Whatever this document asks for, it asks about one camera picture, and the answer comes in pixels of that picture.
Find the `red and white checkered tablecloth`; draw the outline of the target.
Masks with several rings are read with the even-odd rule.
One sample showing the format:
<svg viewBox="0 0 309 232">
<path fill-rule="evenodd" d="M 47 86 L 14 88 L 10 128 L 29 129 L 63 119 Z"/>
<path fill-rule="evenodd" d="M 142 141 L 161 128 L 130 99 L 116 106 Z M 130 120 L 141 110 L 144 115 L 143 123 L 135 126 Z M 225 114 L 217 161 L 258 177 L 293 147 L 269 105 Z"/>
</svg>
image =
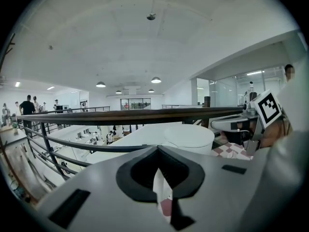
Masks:
<svg viewBox="0 0 309 232">
<path fill-rule="evenodd" d="M 221 136 L 215 137 L 211 145 L 206 145 L 204 147 L 189 148 L 178 146 L 172 142 L 165 142 L 163 145 L 214 157 L 239 160 L 252 159 L 252 156 L 247 156 L 246 151 L 242 146 L 235 143 L 229 143 Z M 167 223 L 170 223 L 172 215 L 173 191 L 160 169 L 157 169 L 154 176 L 153 192 L 157 195 L 157 207 L 159 212 L 163 215 Z"/>
</svg>

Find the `distant black railing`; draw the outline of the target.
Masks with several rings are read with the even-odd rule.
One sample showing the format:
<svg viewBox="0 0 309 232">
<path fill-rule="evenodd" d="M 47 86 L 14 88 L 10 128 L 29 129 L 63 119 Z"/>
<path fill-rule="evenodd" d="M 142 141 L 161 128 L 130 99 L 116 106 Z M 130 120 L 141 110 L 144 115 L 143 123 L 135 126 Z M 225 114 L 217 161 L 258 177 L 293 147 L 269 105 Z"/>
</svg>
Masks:
<svg viewBox="0 0 309 232">
<path fill-rule="evenodd" d="M 160 109 L 176 109 L 176 108 L 202 108 L 202 105 L 169 105 L 163 104 Z M 54 111 L 45 111 L 42 114 L 55 114 L 55 113 L 78 113 L 78 112 L 107 112 L 111 111 L 110 106 L 99 106 L 99 107 L 87 107 L 87 108 L 69 108 Z"/>
</svg>

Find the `person's right forearm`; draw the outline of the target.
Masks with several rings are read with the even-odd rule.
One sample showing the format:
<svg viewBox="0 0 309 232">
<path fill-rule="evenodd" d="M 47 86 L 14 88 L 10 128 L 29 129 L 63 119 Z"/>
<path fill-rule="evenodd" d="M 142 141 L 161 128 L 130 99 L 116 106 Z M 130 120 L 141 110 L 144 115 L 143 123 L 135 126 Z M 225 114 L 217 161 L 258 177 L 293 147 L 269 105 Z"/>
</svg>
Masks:
<svg viewBox="0 0 309 232">
<path fill-rule="evenodd" d="M 271 147 L 280 138 L 292 132 L 292 126 L 288 120 L 277 120 L 264 131 L 260 148 Z"/>
</svg>

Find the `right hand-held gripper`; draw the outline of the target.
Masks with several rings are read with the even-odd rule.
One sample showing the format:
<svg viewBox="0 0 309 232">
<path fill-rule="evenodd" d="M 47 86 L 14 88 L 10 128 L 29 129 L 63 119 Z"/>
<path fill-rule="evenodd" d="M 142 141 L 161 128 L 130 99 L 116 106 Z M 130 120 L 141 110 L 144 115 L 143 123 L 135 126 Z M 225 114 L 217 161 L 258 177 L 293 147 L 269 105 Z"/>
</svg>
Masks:
<svg viewBox="0 0 309 232">
<path fill-rule="evenodd" d="M 244 105 L 243 116 L 228 116 L 213 120 L 211 127 L 220 131 L 240 131 L 249 133 L 243 140 L 243 146 L 248 154 L 254 154 L 260 148 L 264 132 L 275 120 L 282 115 L 281 107 L 276 96 L 266 90 Z"/>
</svg>

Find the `white plastic pitcher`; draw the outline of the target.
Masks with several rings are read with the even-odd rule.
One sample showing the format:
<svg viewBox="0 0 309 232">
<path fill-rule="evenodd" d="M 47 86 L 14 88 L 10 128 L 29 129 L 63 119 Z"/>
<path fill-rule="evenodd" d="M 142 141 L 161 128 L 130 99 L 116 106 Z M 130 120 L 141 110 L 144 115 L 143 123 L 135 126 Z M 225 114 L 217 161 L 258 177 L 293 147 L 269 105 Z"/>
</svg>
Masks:
<svg viewBox="0 0 309 232">
<path fill-rule="evenodd" d="M 190 124 L 170 126 L 165 129 L 164 137 L 163 145 L 203 155 L 211 153 L 215 138 L 208 128 Z"/>
</svg>

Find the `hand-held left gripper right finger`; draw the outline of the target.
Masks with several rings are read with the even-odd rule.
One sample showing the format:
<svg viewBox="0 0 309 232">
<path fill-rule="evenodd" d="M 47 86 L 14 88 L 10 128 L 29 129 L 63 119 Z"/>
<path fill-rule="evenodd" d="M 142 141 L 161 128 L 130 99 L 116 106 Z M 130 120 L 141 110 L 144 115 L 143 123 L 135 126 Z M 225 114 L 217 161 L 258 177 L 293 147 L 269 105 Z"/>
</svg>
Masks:
<svg viewBox="0 0 309 232">
<path fill-rule="evenodd" d="M 242 216 L 261 177 L 262 152 L 242 160 L 169 149 L 198 163 L 205 172 L 195 195 L 179 200 L 183 214 L 195 221 L 179 232 L 240 232 Z M 163 221 L 158 232 L 177 231 Z"/>
</svg>

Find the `black metal railing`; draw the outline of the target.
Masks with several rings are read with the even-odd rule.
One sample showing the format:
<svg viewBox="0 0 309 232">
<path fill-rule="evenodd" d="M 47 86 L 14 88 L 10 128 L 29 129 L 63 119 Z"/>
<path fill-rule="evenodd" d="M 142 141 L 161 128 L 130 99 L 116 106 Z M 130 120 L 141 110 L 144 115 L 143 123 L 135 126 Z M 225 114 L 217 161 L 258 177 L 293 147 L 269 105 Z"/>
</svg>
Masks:
<svg viewBox="0 0 309 232">
<path fill-rule="evenodd" d="M 78 113 L 55 113 L 55 114 L 33 114 L 21 116 L 21 119 L 39 122 L 41 132 L 25 128 L 28 132 L 36 134 L 43 138 L 45 145 L 41 148 L 49 156 L 46 157 L 42 152 L 38 152 L 36 157 L 45 165 L 51 163 L 50 169 L 58 173 L 64 180 L 68 180 L 70 175 L 65 172 L 76 174 L 77 172 L 58 163 L 58 159 L 72 163 L 79 167 L 87 167 L 90 164 L 84 161 L 65 157 L 57 153 L 51 146 L 50 141 L 66 145 L 80 150 L 104 152 L 104 153 L 130 153 L 152 145 L 162 145 L 165 142 L 164 131 L 170 126 L 177 124 L 190 124 L 193 122 L 218 118 L 223 116 L 239 115 L 242 109 L 240 107 L 214 107 L 214 108 L 176 108 L 160 110 L 132 110 L 132 111 L 107 111 L 107 112 L 78 112 Z M 132 145 L 87 145 L 74 143 L 51 137 L 46 134 L 45 124 L 55 123 L 61 125 L 74 126 L 123 126 L 123 125 L 141 125 L 142 129 L 136 129 L 135 134 L 130 134 L 129 140 Z"/>
</svg>

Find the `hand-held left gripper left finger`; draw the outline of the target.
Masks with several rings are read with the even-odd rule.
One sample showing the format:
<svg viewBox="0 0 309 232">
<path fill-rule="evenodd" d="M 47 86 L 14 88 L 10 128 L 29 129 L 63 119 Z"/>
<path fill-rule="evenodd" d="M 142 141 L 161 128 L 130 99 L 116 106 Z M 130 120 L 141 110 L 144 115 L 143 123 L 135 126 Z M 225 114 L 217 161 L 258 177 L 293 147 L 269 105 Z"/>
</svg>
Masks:
<svg viewBox="0 0 309 232">
<path fill-rule="evenodd" d="M 90 194 L 69 224 L 68 232 L 176 232 L 155 203 L 132 200 L 116 182 L 118 168 L 147 151 L 138 150 L 86 167 L 49 193 L 38 206 L 39 214 L 50 217 L 80 189 Z"/>
</svg>

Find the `distant group of people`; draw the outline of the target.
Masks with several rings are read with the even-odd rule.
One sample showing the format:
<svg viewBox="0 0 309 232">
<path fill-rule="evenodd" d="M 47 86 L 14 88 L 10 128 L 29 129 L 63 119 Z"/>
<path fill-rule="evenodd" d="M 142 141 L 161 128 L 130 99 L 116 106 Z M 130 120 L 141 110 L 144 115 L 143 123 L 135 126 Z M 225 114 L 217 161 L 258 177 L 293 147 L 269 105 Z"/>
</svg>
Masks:
<svg viewBox="0 0 309 232">
<path fill-rule="evenodd" d="M 16 101 L 15 105 L 17 106 L 17 112 L 14 112 L 13 115 L 17 123 L 22 124 L 26 128 L 38 131 L 39 122 L 24 120 L 20 117 L 49 112 L 46 108 L 46 102 L 44 102 L 43 105 L 40 105 L 36 96 L 31 98 L 31 95 L 27 95 L 27 99 L 25 101 L 20 104 Z"/>
</svg>

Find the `brown wooden coat rack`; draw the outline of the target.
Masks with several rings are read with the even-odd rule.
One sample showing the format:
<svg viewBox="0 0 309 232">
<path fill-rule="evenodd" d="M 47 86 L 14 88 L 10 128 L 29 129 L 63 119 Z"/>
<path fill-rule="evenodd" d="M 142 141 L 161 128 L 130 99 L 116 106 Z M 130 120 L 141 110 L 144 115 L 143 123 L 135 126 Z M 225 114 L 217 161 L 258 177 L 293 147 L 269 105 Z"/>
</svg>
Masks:
<svg viewBox="0 0 309 232">
<path fill-rule="evenodd" d="M 5 43 L 4 48 L 0 52 L 0 72 L 1 72 L 6 55 L 13 49 L 13 46 L 15 45 L 15 43 L 13 42 L 14 38 L 15 38 L 15 33 L 12 33 L 8 42 Z"/>
</svg>

